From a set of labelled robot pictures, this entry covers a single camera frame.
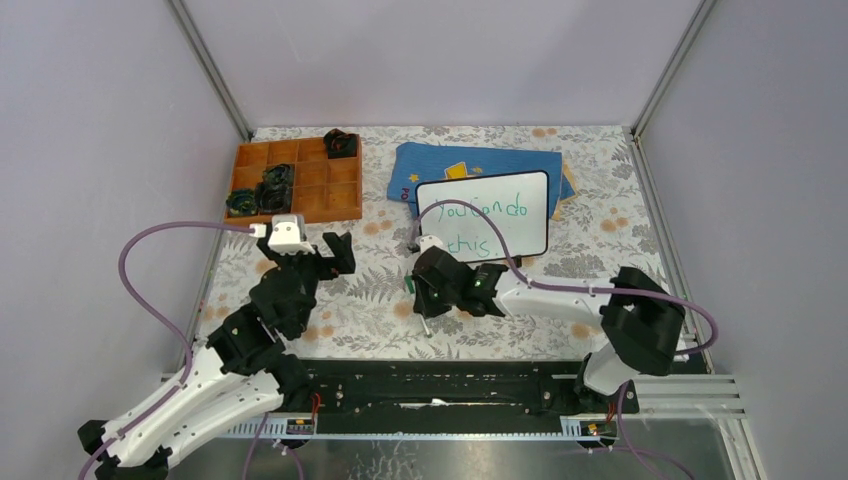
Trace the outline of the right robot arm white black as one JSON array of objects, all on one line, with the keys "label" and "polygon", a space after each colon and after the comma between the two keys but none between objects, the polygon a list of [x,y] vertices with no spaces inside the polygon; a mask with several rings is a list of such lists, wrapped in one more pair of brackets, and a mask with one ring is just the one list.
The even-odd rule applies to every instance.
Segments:
[{"label": "right robot arm white black", "polygon": [[541,277],[500,263],[472,267],[439,247],[416,260],[414,311],[424,318],[456,308],[474,317],[538,316],[591,325],[607,343],[588,354],[573,386],[575,402],[597,412],[639,375],[663,377],[675,361],[685,312],[641,270],[611,280]]}]

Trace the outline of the white board with black frame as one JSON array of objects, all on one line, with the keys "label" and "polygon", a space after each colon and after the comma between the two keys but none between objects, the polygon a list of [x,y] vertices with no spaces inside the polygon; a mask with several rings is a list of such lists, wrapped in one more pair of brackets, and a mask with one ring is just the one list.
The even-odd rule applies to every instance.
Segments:
[{"label": "white board with black frame", "polygon": [[421,233],[436,237],[459,261],[547,250],[551,203],[544,171],[424,183],[415,202]]}]

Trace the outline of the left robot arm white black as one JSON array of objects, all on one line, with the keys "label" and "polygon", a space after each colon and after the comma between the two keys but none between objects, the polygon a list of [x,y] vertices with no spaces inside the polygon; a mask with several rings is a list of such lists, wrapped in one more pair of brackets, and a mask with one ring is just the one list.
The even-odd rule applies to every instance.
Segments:
[{"label": "left robot arm white black", "polygon": [[77,431],[89,458],[79,476],[164,479],[191,451],[235,424],[276,409],[314,404],[314,387],[285,341],[306,331],[320,282],[354,273],[350,233],[325,232],[325,257],[298,232],[256,225],[257,246],[274,268],[155,393],[110,421]]}]

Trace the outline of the green marker cap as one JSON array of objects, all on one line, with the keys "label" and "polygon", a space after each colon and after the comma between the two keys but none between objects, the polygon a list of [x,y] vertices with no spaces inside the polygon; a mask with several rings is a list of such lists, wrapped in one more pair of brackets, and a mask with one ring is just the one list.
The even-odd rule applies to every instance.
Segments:
[{"label": "green marker cap", "polygon": [[404,278],[404,280],[405,280],[405,284],[406,284],[406,287],[407,287],[407,290],[409,291],[409,293],[415,294],[416,289],[415,289],[415,285],[414,285],[414,281],[412,280],[412,277],[406,276]]}]

